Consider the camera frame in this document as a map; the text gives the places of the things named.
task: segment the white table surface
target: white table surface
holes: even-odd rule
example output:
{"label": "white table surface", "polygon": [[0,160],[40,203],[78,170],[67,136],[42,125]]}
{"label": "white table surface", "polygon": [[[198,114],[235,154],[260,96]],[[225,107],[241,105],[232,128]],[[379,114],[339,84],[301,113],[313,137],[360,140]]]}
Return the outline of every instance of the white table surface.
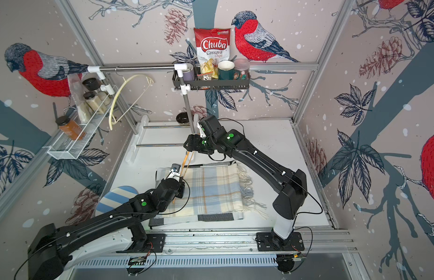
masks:
{"label": "white table surface", "polygon": [[[233,121],[220,120],[226,131],[236,129],[242,132],[242,127]],[[307,176],[307,188],[318,201],[315,186],[310,179],[309,170],[304,162],[303,155],[298,146],[293,130],[288,120],[244,120],[239,121],[245,127],[245,136],[260,151],[275,160],[280,165],[290,168],[292,171],[301,169]],[[149,126],[174,126],[176,122],[150,122]],[[161,128],[147,129],[142,139],[142,144],[168,144],[184,143],[191,133],[190,128]],[[134,164],[123,161],[119,166],[116,178],[111,189],[119,186],[132,186],[139,193],[155,188],[155,172],[157,168],[170,167],[174,163],[181,164],[186,150],[183,147],[141,147],[139,148]],[[222,159],[223,155],[214,153],[214,159]],[[214,162],[206,154],[194,153],[191,164],[207,164]],[[248,174],[253,181],[254,199],[259,203],[267,205],[263,210],[269,217],[262,218],[256,212],[245,212],[243,220],[222,221],[222,222],[191,222],[159,226],[161,229],[203,229],[203,228],[264,228],[273,227],[276,220],[276,211],[272,203],[277,193],[254,171],[247,168]],[[299,211],[319,212],[320,207],[307,196]],[[300,214],[298,215],[295,227],[300,226],[328,226],[326,215]]]}

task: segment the black mounting plate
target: black mounting plate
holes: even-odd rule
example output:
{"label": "black mounting plate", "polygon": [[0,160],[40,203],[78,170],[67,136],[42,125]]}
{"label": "black mounting plate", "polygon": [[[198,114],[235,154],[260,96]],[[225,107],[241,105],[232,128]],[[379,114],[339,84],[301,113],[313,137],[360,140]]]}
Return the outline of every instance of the black mounting plate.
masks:
{"label": "black mounting plate", "polygon": [[[165,242],[165,234],[147,234],[147,242],[151,242],[153,244],[153,252],[162,253],[164,249]],[[143,250],[143,253],[148,252],[150,249],[150,245],[147,245],[147,249]]]}
{"label": "black mounting plate", "polygon": [[[256,240],[271,240],[272,233],[271,232],[257,232]],[[269,252],[269,251],[304,251],[303,239],[301,238],[301,233],[292,232],[292,236],[290,237],[289,242],[283,246],[281,250],[276,250],[268,242],[257,242],[257,250],[259,252]]]}

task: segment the white wire basket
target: white wire basket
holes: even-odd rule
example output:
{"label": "white wire basket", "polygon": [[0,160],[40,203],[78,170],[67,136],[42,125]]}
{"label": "white wire basket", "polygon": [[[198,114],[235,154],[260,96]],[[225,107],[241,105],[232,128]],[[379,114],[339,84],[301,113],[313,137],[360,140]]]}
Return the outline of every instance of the white wire basket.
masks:
{"label": "white wire basket", "polygon": [[106,106],[107,111],[105,112],[105,114],[98,114],[97,111],[95,111],[91,119],[84,125],[80,124],[78,115],[76,115],[74,117],[74,121],[82,128],[82,132],[85,132],[85,136],[81,140],[79,140],[79,138],[77,138],[76,140],[72,140],[71,138],[69,138],[69,136],[63,133],[50,146],[47,153],[57,160],[76,160],[85,149],[85,147],[90,143],[90,140],[96,132],[98,126],[109,112],[111,104],[112,102],[110,102]]}

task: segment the black wire basket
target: black wire basket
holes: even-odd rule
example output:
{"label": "black wire basket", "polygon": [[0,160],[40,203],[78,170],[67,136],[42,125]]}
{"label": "black wire basket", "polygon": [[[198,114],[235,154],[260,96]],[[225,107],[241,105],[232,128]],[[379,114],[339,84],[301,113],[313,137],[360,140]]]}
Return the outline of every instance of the black wire basket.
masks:
{"label": "black wire basket", "polygon": [[[245,90],[250,86],[250,79],[244,80],[210,80],[203,81],[198,80],[197,73],[200,73],[199,67],[194,67],[194,80],[184,81],[186,85],[191,86],[192,91],[204,91],[204,90]],[[174,76],[172,77],[174,86],[176,90],[180,89],[180,80],[178,74],[174,71]]]}

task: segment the bullfinch illustration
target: bullfinch illustration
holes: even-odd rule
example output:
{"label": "bullfinch illustration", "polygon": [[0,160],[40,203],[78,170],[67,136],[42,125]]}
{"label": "bullfinch illustration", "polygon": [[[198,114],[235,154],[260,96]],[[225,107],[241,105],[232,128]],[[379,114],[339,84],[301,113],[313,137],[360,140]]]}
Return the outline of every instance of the bullfinch illustration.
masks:
{"label": "bullfinch illustration", "polygon": [[[402,172],[402,176],[404,176],[404,184],[399,186],[401,189],[405,187],[407,181],[410,181],[427,189],[431,197],[434,199],[434,135],[427,140],[427,142],[424,144],[424,147],[422,148],[421,181],[409,179],[407,176],[405,176],[404,169],[401,166],[395,165],[395,167],[398,168]],[[429,227],[432,229],[432,232],[426,232],[426,234],[429,236],[434,236],[434,222],[429,222],[421,213],[418,213],[417,215],[424,219],[424,221],[426,221]]]}
{"label": "bullfinch illustration", "polygon": [[5,51],[10,71],[18,70],[37,90],[49,96],[70,96],[68,74],[87,72],[88,65],[70,61],[62,56],[49,56],[15,43]]}
{"label": "bullfinch illustration", "polygon": [[288,51],[279,45],[275,37],[260,25],[253,12],[237,13],[231,24],[236,26],[236,47],[247,59],[266,62],[270,58],[282,57],[299,62],[292,58]]}
{"label": "bullfinch illustration", "polygon": [[369,0],[362,3],[359,7],[365,6],[366,4],[371,2],[377,3],[379,5],[379,9],[376,15],[379,13],[380,9],[388,10],[388,18],[386,20],[389,20],[389,19],[395,19],[395,16],[391,14],[391,9],[393,9],[400,3],[404,2],[404,0]]}

